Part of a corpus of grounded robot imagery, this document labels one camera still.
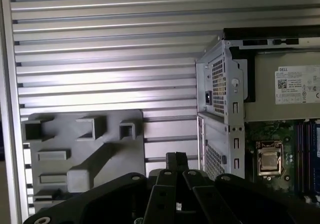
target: green circuit board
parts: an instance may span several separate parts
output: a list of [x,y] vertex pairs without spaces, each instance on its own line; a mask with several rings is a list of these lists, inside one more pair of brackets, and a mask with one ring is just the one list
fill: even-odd
[[[246,138],[246,163],[252,164],[249,171],[249,179],[262,183],[275,191],[287,194],[294,193],[295,184],[295,130],[294,121],[260,121],[249,122],[245,125]],[[283,145],[281,175],[263,178],[258,176],[257,148],[259,141],[281,141]]]

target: metal grille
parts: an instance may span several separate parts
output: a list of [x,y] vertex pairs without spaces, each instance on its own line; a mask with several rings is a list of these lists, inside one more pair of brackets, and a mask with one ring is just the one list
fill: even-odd
[[211,180],[225,173],[225,169],[221,166],[221,155],[215,151],[210,145],[207,146],[205,155],[205,171]]
[[225,114],[224,100],[227,94],[225,63],[218,60],[212,64],[212,105],[220,116]]

